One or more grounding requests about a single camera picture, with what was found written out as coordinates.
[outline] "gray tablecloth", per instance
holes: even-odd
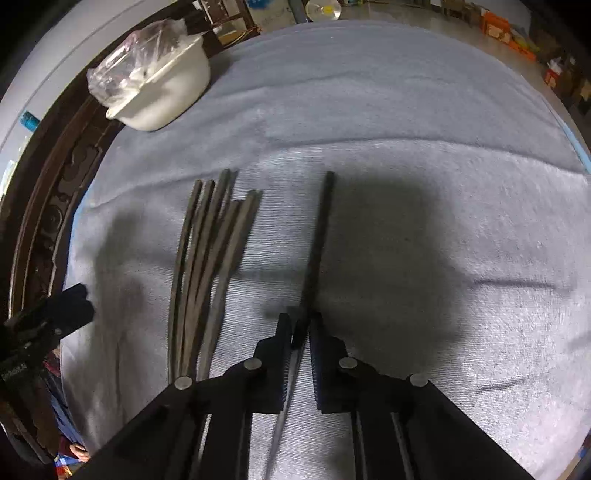
[[[167,315],[195,178],[264,191],[213,373],[296,305],[323,173],[337,172],[320,278],[327,327],[381,372],[427,372],[538,479],[591,426],[589,188],[541,95],[471,46],[371,22],[301,25],[212,60],[169,126],[125,128],[87,192],[67,282],[96,319],[63,342],[91,452],[167,383]],[[255,416],[261,478],[274,419]],[[353,478],[346,418],[315,409],[306,353],[275,478]]]

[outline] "silver screw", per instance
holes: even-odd
[[[357,366],[357,360],[352,356],[344,356],[339,360],[339,366],[345,370],[353,370]]]
[[[252,357],[244,360],[244,368],[247,370],[258,370],[262,366],[260,359]]]
[[[174,386],[177,388],[177,390],[186,390],[191,385],[193,385],[193,379],[191,377],[187,377],[187,376],[178,377],[174,381]]]
[[[410,383],[413,387],[424,387],[429,383],[425,374],[413,374],[410,376]]]

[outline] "carved wooden furniture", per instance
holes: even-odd
[[[59,291],[66,273],[73,214],[115,135],[119,121],[90,95],[86,70],[133,30],[184,18],[189,34],[205,32],[208,57],[222,50],[203,11],[179,0],[117,38],[68,85],[19,160],[0,206],[0,315],[4,320]]]

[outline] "plastic bag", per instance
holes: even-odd
[[[105,107],[125,104],[189,43],[183,19],[167,18],[136,30],[97,68],[88,70],[88,91]]]

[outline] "tiled floor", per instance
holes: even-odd
[[[496,57],[509,68],[521,74],[532,87],[544,95],[589,153],[585,141],[567,109],[550,87],[544,83],[542,77],[544,66],[538,62],[527,60],[505,44],[483,35],[477,27],[470,27],[462,20],[445,17],[432,10],[409,7],[400,0],[389,0],[387,4],[365,3],[355,7],[343,7],[341,18],[346,20],[380,20],[426,28],[473,45]]]

